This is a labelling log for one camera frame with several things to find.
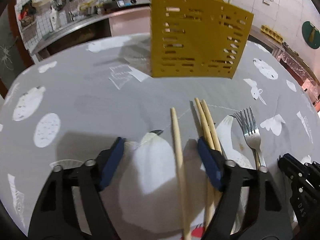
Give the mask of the wooden chopstick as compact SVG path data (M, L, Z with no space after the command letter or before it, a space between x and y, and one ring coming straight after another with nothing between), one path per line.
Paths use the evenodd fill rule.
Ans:
M215 125L214 125L210 110L208 108L208 105L204 99L202 100L201 105L202 105L202 109L204 111L204 115L206 117L208 127L210 130L210 137L213 142L212 149L217 150L220 152L220 154L222 154L222 150L221 150L220 142L215 129ZM207 224L210 223L214 215L215 209L220 201L220 198L221 198L221 193L215 190L211 185L211 183L208 181L207 182L207 206L206 206L206 223Z
M212 120L209 108L205 100L200 101L198 98L195 98L195 103L199 113L205 142L208 144L210 149L215 149L213 136L211 133L213 120ZM214 188L211 185L209 177L207 177L207 199L206 199L205 217L204 217L205 228L208 228L210 221L212 220L214 209L215 209Z
M183 239L191 240L191 230L189 221L189 209L188 209L188 193L185 178L185 169L183 161L183 151L181 144L181 134L178 124L178 117L176 109L172 107L170 109L171 122L172 122L172 133L174 137L174 152L176 157L176 169L177 179L180 188L181 207L182 207L182 219L183 219Z

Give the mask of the kitchen counter with cabinets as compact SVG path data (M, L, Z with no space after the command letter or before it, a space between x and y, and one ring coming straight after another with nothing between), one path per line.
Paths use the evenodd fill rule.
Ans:
M31 50L30 55L39 61L67 48L98 40L150 32L150 7L124 9L110 14L92 15L84 20L69 23L44 36Z

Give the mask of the silver metal fork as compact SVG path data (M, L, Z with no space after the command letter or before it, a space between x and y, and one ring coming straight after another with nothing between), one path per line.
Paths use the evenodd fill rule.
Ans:
M261 167L266 169L265 159L260 149L261 136L252 108L247 107L236 112L235 117L240 125L247 145L253 151L256 169L260 170Z

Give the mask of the grey patterned tablecloth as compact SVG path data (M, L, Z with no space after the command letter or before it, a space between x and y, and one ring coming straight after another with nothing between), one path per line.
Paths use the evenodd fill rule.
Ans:
M64 50L25 70L1 108L1 202L24 235L56 165L77 167L125 138L126 150L101 198L122 239L181 239L171 114L180 127L191 235L203 232L207 178L197 153L195 98L210 110L228 157L255 159L238 123L251 107L261 150L281 194L285 153L319 161L319 117L306 93L261 45L247 42L231 79L149 76L148 34L105 38Z

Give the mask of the yellow egg tray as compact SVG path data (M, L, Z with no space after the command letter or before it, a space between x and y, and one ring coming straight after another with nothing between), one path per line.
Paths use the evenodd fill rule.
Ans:
M270 37L271 39L275 40L276 42L278 42L279 44L282 44L284 39L283 37L277 33L276 31L274 31L273 29L271 29L269 26L267 25L262 25L260 27L260 31L267 35L268 37Z

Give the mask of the brown framed glass door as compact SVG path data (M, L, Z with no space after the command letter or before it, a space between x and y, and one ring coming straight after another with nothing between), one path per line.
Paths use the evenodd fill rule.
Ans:
M5 97L13 81L34 64L25 49L15 13L16 0L10 0L1 14L1 96Z

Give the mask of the yellow perforated utensil holder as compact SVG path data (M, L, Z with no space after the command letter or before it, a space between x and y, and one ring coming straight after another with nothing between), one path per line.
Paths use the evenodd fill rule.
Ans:
M253 17L223 0L151 0L152 77L233 78Z

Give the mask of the white soap bottle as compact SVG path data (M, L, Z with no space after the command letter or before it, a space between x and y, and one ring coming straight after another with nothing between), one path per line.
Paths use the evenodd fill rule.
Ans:
M50 22L53 30L60 28L59 12L52 7L50 8Z

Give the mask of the chrome faucet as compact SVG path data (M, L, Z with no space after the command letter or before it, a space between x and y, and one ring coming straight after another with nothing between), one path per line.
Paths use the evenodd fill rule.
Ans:
M65 5L67 6L66 19L68 23L71 23L74 21L76 14L74 14L71 10L70 0L65 0Z

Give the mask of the silver induction stove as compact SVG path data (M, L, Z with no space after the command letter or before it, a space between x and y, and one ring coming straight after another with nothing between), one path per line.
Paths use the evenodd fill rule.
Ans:
M103 4L105 10L120 10L134 7L149 6L151 0L114 0Z

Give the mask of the green round wall board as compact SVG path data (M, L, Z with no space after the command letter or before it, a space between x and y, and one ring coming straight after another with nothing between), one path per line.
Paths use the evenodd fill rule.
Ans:
M304 41L310 48L319 48L319 30L310 21L306 21L303 23L302 35Z

